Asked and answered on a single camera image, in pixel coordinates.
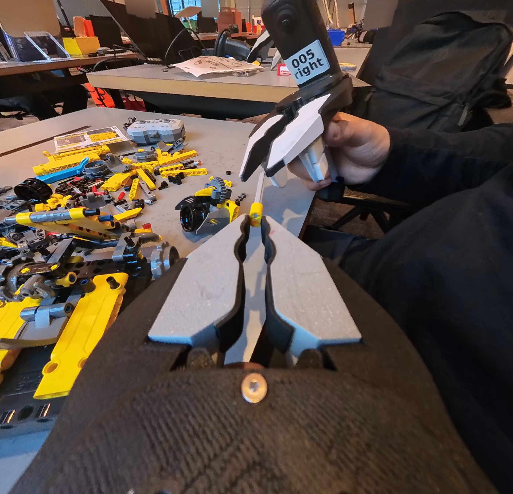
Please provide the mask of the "yellow bin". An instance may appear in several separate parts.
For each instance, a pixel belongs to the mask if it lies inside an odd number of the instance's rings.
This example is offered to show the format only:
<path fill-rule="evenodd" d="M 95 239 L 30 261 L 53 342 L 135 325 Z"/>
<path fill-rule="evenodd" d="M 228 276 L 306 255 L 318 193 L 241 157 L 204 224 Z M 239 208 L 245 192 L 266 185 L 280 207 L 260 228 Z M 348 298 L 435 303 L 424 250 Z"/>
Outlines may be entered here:
<path fill-rule="evenodd" d="M 96 54 L 100 48 L 96 36 L 63 37 L 63 45 L 70 56 Z"/>

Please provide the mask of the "black backpack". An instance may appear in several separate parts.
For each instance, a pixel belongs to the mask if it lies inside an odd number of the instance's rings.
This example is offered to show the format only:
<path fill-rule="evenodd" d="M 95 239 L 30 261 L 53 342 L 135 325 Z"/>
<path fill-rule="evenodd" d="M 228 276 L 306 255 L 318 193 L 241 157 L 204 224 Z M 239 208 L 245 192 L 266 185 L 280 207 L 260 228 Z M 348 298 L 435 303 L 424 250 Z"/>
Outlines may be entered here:
<path fill-rule="evenodd" d="M 512 105 L 503 72 L 511 44 L 504 23 L 456 11 L 433 16 L 396 45 L 371 87 L 354 90 L 351 113 L 397 129 L 490 125 L 487 110 Z"/>

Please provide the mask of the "grey battery box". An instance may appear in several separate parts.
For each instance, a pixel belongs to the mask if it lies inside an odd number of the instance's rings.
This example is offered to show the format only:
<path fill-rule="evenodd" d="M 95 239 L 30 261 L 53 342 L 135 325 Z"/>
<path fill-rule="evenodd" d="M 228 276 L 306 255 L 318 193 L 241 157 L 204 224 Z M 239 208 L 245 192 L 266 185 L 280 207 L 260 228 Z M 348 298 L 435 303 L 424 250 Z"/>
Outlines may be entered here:
<path fill-rule="evenodd" d="M 138 145 L 152 145 L 159 142 L 173 144 L 184 140 L 185 126 L 180 119 L 135 120 L 127 129 L 128 138 Z"/>

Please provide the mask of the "blue brick separator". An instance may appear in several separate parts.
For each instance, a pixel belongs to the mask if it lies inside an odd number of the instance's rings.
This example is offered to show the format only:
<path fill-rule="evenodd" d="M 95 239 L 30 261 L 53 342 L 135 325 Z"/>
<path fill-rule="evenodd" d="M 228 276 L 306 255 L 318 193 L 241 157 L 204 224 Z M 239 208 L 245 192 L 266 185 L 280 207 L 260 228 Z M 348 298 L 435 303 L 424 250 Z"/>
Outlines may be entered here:
<path fill-rule="evenodd" d="M 89 162 L 89 157 L 85 157 L 78 165 L 61 169 L 53 173 L 48 173 L 44 176 L 35 176 L 34 178 L 38 181 L 44 182 L 48 185 L 57 183 L 59 181 L 66 180 L 72 177 L 79 177 L 83 175 L 84 168 L 86 164 Z"/>

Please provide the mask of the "yellow brick vehicle model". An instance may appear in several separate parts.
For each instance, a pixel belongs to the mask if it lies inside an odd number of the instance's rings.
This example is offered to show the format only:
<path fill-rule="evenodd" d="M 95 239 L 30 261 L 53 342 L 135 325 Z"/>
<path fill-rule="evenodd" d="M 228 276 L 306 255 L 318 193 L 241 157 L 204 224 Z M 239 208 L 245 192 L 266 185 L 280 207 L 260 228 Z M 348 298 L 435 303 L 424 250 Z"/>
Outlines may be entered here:
<path fill-rule="evenodd" d="M 179 259 L 135 220 L 86 207 L 1 220 L 1 433 L 51 426 L 108 328 Z"/>

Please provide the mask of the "red container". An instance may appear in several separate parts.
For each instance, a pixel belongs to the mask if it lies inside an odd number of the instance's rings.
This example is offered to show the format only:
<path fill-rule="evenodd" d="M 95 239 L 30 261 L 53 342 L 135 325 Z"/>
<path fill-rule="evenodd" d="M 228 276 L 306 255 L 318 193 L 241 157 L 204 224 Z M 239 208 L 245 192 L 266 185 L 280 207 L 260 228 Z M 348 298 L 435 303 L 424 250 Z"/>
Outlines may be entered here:
<path fill-rule="evenodd" d="M 231 31 L 232 33 L 245 32 L 242 26 L 242 14 L 234 7 L 222 6 L 217 17 L 218 33 L 225 29 L 231 29 L 233 26 L 236 26 L 237 30 Z"/>

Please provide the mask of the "black wheel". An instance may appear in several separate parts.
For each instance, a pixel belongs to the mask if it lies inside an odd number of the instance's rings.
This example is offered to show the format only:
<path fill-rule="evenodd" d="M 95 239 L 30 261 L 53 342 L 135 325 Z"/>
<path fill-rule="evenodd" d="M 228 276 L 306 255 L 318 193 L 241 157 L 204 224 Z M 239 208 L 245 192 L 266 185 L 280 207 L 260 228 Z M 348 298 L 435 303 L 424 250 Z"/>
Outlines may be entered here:
<path fill-rule="evenodd" d="M 14 186 L 13 191 L 19 199 L 36 203 L 45 203 L 53 195 L 50 185 L 33 177 Z"/>

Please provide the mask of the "black monitor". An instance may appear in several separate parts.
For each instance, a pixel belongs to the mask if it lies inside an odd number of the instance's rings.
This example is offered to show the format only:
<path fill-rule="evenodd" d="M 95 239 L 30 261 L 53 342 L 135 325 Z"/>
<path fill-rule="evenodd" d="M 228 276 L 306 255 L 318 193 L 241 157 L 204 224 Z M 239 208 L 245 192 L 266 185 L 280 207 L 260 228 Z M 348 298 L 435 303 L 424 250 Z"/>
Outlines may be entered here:
<path fill-rule="evenodd" d="M 160 13 L 154 18 L 138 17 L 123 4 L 100 1 L 149 63 L 173 65 L 202 55 L 201 43 L 178 18 Z"/>

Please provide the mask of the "person's right hand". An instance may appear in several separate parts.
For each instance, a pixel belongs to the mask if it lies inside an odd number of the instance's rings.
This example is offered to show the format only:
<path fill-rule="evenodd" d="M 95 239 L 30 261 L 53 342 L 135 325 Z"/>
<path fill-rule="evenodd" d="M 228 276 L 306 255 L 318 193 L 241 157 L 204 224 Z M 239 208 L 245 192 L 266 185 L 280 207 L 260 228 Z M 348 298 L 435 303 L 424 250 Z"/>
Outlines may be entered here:
<path fill-rule="evenodd" d="M 344 112 L 333 117 L 323 137 L 347 185 L 369 182 L 386 162 L 391 144 L 385 127 Z"/>

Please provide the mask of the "neighbouring grey table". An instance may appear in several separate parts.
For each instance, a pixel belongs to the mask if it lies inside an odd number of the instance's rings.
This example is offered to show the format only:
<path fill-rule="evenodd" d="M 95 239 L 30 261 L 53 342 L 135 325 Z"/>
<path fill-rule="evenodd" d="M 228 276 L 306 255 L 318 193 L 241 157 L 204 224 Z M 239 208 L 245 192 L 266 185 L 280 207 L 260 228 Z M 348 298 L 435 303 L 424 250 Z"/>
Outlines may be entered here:
<path fill-rule="evenodd" d="M 177 68 L 143 64 L 92 72 L 87 78 L 93 87 L 143 99 L 148 111 L 207 119 L 242 120 L 269 113 L 298 90 L 291 76 L 279 76 L 268 67 L 249 76 L 197 78 Z"/>

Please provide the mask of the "spread of yellow beams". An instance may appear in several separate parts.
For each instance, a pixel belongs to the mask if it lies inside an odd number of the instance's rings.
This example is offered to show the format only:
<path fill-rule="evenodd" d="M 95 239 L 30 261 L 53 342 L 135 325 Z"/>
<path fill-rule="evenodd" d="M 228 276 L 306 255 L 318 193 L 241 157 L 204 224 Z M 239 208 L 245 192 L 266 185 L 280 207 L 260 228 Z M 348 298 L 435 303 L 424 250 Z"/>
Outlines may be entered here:
<path fill-rule="evenodd" d="M 133 158 L 124 157 L 121 160 L 121 170 L 113 172 L 100 186 L 102 191 L 114 193 L 128 188 L 131 200 L 135 199 L 138 187 L 145 188 L 148 196 L 158 190 L 162 177 L 175 172 L 183 172 L 185 177 L 205 176 L 207 169 L 196 167 L 193 163 L 199 161 L 195 150 L 184 150 L 163 142 L 150 149 L 140 149 Z"/>

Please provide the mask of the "yellow brick wheel subassembly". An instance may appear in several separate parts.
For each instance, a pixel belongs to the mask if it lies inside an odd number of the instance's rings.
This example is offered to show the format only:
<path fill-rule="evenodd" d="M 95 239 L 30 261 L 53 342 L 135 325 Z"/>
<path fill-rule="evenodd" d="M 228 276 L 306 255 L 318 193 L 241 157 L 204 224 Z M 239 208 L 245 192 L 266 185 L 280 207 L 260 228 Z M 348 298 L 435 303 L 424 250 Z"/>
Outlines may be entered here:
<path fill-rule="evenodd" d="M 180 213 L 180 223 L 186 233 L 215 234 L 234 221 L 246 194 L 232 199 L 232 189 L 227 188 L 221 177 L 210 177 L 204 188 L 184 198 L 175 209 Z"/>

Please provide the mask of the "pile of black red pieces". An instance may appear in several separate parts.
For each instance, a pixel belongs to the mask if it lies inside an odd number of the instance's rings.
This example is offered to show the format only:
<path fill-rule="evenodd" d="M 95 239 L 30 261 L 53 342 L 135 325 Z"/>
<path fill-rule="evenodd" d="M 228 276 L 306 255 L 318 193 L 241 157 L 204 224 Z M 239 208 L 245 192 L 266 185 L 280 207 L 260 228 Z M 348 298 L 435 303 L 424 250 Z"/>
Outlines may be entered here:
<path fill-rule="evenodd" d="M 82 198 L 87 193 L 92 192 L 93 187 L 100 190 L 100 186 L 104 183 L 100 178 L 73 177 L 57 183 L 53 188 L 53 192 L 64 197 L 69 196 L 65 207 L 74 208 L 83 205 Z"/>

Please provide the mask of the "brown cardboard panel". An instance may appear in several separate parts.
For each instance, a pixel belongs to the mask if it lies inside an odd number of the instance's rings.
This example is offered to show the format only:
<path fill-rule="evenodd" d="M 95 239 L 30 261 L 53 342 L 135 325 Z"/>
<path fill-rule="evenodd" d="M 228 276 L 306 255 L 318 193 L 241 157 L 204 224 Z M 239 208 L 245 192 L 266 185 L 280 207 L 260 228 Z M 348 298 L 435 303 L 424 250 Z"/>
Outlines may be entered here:
<path fill-rule="evenodd" d="M 13 37 L 32 31 L 53 36 L 61 32 L 53 0 L 1 0 L 1 28 Z"/>

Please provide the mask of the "sticker sheet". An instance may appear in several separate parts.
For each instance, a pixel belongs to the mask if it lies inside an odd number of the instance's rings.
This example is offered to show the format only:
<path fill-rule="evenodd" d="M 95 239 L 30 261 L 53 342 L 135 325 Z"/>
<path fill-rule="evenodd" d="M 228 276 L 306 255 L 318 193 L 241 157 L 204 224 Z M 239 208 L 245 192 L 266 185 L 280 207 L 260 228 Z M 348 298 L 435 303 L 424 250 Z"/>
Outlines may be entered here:
<path fill-rule="evenodd" d="M 93 145 L 129 142 L 130 139 L 116 126 L 73 132 L 54 138 L 55 152 L 87 148 Z"/>

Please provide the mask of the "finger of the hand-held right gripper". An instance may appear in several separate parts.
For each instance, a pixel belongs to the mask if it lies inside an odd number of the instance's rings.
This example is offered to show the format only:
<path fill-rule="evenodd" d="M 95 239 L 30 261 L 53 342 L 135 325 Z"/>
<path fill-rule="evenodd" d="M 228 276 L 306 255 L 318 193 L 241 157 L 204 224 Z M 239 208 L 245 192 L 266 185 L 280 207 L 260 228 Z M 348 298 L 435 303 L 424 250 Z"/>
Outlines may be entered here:
<path fill-rule="evenodd" d="M 269 113 L 254 127 L 240 168 L 239 177 L 242 182 L 249 180 L 253 172 L 266 159 L 272 141 L 283 131 L 285 124 L 284 114 Z"/>
<path fill-rule="evenodd" d="M 325 94 L 301 107 L 273 140 L 265 171 L 275 187 L 283 188 L 287 183 L 287 174 L 280 173 L 281 164 L 286 166 L 297 157 L 313 181 L 320 182 L 331 175 L 331 154 L 322 137 L 324 123 L 320 113 L 329 98 Z"/>

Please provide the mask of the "person's right forearm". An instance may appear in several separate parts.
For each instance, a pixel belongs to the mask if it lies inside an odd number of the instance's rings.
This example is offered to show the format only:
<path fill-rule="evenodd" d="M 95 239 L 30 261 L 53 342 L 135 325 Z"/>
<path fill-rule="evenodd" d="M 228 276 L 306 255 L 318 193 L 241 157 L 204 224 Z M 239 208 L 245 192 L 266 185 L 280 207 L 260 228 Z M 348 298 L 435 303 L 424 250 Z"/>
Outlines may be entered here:
<path fill-rule="evenodd" d="M 512 124 L 460 133 L 388 131 L 385 163 L 357 190 L 419 207 L 468 190 L 512 197 Z"/>

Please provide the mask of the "grey desk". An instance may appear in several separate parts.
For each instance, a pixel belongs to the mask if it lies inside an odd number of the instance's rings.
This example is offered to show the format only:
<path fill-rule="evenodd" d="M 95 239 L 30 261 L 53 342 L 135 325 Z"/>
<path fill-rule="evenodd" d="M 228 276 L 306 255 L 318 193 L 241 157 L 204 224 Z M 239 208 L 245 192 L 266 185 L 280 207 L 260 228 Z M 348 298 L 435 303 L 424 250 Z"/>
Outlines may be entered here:
<path fill-rule="evenodd" d="M 1 186 L 15 186 L 33 175 L 33 166 L 45 163 L 44 151 L 54 152 L 54 137 L 81 130 L 96 130 L 117 126 L 120 130 L 130 117 L 137 119 L 166 119 L 170 115 L 107 108 L 89 108 L 58 118 L 35 121 L 29 125 L 1 130 Z M 196 150 L 211 176 L 222 176 L 234 183 L 234 195 L 247 193 L 241 210 L 249 210 L 254 200 L 259 174 L 240 183 L 239 171 L 252 124 L 180 116 L 185 124 L 187 150 Z M 265 185 L 264 211 L 299 235 L 310 210 L 313 194 L 301 181 L 288 174 L 284 189 Z M 171 186 L 157 194 L 157 202 L 144 209 L 137 222 L 151 223 L 165 241 L 174 245 L 180 256 L 186 256 L 204 240 L 184 234 L 176 204 L 193 194 L 204 184 L 199 177 L 185 179 L 183 185 Z M 260 229 L 252 229 L 248 241 L 248 257 L 244 263 L 247 305 L 242 336 L 226 356 L 226 362 L 249 360 L 264 324 L 264 247 Z M 26 470 L 49 434 L 42 430 L 19 437 L 1 439 L 1 493 L 8 493 Z"/>

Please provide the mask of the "pile of grey track links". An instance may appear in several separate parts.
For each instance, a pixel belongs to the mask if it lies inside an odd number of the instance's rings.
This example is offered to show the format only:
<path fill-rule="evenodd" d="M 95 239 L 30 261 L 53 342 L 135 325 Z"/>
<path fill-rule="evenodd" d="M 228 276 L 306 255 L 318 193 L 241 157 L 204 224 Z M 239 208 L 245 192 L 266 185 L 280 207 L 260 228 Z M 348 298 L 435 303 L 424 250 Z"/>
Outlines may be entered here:
<path fill-rule="evenodd" d="M 1 223 L 27 208 L 27 202 L 17 197 L 11 186 L 1 186 Z"/>

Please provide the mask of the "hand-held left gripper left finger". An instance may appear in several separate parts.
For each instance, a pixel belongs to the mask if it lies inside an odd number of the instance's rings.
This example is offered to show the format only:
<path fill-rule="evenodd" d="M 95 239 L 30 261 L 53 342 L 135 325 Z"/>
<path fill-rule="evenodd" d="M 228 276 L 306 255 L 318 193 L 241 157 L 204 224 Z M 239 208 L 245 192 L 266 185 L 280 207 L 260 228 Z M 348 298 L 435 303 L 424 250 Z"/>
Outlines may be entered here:
<path fill-rule="evenodd" d="M 152 327 L 155 342 L 231 347 L 244 326 L 243 262 L 249 216 L 241 215 L 189 254 Z"/>

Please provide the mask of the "clear sign holder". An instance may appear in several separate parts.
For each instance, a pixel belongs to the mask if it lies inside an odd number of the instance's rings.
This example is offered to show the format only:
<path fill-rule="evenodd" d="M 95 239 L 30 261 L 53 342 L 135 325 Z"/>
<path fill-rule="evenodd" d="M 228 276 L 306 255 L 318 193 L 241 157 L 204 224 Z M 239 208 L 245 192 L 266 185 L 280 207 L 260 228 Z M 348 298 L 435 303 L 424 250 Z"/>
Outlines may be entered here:
<path fill-rule="evenodd" d="M 64 46 L 47 31 L 24 32 L 24 38 L 30 44 L 30 61 L 57 61 L 71 59 Z"/>

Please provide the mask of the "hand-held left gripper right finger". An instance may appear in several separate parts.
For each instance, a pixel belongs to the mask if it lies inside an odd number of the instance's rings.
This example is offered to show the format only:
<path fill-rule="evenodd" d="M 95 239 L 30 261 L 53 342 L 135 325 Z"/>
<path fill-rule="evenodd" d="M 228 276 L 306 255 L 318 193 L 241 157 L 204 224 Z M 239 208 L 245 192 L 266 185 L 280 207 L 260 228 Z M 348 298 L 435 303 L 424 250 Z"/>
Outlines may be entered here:
<path fill-rule="evenodd" d="M 361 344 L 324 259 L 270 216 L 262 218 L 262 242 L 268 366 L 292 367 L 306 350 Z"/>

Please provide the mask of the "black white standing tool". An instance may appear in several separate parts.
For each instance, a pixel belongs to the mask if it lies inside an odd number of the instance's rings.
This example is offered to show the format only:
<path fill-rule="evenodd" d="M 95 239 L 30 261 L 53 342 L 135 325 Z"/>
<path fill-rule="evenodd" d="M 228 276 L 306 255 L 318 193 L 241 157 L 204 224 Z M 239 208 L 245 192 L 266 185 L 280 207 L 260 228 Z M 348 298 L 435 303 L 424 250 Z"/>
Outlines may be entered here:
<path fill-rule="evenodd" d="M 266 59 L 268 57 L 268 51 L 270 48 L 274 47 L 274 41 L 269 34 L 269 31 L 265 29 L 260 36 L 258 37 L 255 44 L 249 51 L 249 54 L 246 58 L 248 63 L 253 63 L 259 57 L 261 59 Z M 271 63 L 271 71 L 276 70 L 278 65 L 283 62 L 283 58 L 281 53 L 277 50 L 273 55 L 272 63 Z"/>

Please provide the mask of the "stack of yellow panels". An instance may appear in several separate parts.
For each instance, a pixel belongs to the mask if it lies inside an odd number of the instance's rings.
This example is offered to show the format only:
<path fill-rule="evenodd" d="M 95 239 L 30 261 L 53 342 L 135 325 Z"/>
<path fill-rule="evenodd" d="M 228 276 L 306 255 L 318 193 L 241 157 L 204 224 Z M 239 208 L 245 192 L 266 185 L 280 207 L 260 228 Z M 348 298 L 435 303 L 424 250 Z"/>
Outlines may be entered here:
<path fill-rule="evenodd" d="M 88 158 L 89 161 L 100 160 L 100 157 L 110 152 L 110 148 L 106 145 L 93 145 L 55 154 L 50 154 L 48 151 L 44 151 L 43 155 L 47 158 L 47 162 L 34 166 L 33 172 L 37 177 L 45 176 L 57 171 L 78 166 L 85 158 Z"/>

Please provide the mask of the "wooden table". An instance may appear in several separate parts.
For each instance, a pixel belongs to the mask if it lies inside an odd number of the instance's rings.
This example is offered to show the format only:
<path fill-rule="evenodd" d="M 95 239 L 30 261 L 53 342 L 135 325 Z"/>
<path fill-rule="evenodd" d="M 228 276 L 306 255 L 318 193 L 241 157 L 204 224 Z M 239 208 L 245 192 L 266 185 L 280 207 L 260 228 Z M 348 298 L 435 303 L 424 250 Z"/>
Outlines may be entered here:
<path fill-rule="evenodd" d="M 76 67 L 95 65 L 103 60 L 140 59 L 137 52 L 122 52 L 98 57 L 71 57 L 70 59 L 50 59 L 49 61 L 1 61 L 1 77 L 19 75 L 24 73 L 42 72 L 48 70 L 62 70 Z"/>

